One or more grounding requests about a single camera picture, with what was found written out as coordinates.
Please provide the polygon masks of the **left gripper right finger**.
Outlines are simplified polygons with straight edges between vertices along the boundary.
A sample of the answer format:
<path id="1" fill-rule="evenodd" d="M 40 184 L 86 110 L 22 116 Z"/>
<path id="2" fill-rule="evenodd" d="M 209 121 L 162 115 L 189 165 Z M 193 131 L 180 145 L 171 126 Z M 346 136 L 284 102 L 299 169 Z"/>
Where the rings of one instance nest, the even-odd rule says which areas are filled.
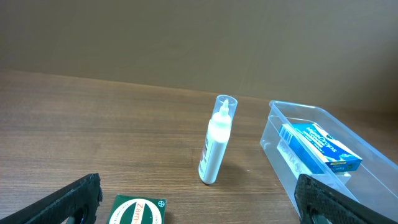
<path id="1" fill-rule="evenodd" d="M 294 198 L 301 224 L 397 224 L 307 174 L 299 175 Z"/>

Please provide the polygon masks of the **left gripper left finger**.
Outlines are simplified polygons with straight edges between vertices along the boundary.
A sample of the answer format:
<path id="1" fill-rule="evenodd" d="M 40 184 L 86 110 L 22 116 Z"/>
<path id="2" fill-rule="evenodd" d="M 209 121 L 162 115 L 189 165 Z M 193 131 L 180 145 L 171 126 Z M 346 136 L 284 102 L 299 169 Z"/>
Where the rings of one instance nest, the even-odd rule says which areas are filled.
<path id="1" fill-rule="evenodd" d="M 64 186 L 58 191 L 1 219 L 3 224 L 94 223 L 103 200 L 98 173 Z"/>

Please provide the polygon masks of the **white medicine box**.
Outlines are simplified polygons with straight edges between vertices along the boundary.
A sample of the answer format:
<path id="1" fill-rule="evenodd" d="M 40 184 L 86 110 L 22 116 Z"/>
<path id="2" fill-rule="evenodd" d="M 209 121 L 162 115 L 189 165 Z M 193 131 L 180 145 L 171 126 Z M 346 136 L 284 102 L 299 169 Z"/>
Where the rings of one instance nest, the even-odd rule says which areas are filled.
<path id="1" fill-rule="evenodd" d="M 324 184 L 334 185 L 335 181 L 332 180 L 332 176 L 329 173 L 325 173 L 313 156 L 309 156 L 309 159 L 301 159 L 300 155 L 292 147 L 288 146 L 283 139 L 279 141 L 277 150 L 281 153 L 282 158 L 297 179 L 300 174 L 308 174 Z"/>

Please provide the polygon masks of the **green Zam-Buk ointment box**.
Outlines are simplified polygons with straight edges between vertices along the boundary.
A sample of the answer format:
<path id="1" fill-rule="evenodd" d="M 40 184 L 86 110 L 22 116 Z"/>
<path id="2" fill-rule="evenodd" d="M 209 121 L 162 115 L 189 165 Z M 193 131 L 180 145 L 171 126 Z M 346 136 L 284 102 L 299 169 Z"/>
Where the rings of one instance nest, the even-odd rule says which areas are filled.
<path id="1" fill-rule="evenodd" d="M 107 224 L 164 224 L 167 200 L 117 194 Z"/>

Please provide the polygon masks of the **blue VapoDrops box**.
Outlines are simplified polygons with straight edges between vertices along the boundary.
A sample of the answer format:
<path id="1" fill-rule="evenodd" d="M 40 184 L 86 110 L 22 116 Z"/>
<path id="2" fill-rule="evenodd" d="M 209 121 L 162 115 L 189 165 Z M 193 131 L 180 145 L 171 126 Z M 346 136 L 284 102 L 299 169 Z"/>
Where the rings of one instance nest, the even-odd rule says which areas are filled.
<path id="1" fill-rule="evenodd" d="M 284 124 L 279 129 L 279 136 L 314 174 L 319 174 L 321 170 L 312 157 L 313 154 L 334 173 L 356 171 L 363 161 L 315 123 Z"/>

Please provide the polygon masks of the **clear plastic container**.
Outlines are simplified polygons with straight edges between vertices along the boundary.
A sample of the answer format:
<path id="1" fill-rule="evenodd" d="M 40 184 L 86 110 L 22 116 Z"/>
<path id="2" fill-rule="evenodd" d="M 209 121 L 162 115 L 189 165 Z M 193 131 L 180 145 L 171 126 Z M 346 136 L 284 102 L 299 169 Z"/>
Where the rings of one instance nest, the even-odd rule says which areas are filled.
<path id="1" fill-rule="evenodd" d="M 397 220 L 395 163 L 322 108 L 275 100 L 269 106 L 271 110 L 260 144 L 293 204 L 296 203 L 294 191 L 298 179 L 277 150 L 282 139 L 279 129 L 284 124 L 315 123 L 363 159 L 356 171 L 334 173 L 313 154 L 320 167 L 335 181 L 333 186 L 328 186 L 391 220 Z"/>

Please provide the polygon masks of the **white spray bottle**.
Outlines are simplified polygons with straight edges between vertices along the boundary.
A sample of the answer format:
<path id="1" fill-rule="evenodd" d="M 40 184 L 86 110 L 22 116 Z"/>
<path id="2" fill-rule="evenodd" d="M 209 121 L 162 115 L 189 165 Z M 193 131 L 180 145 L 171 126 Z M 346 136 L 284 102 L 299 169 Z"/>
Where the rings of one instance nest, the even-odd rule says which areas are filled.
<path id="1" fill-rule="evenodd" d="M 214 184 L 216 181 L 231 135 L 237 105 L 237 99 L 232 96 L 216 97 L 198 165 L 199 176 L 206 185 Z"/>

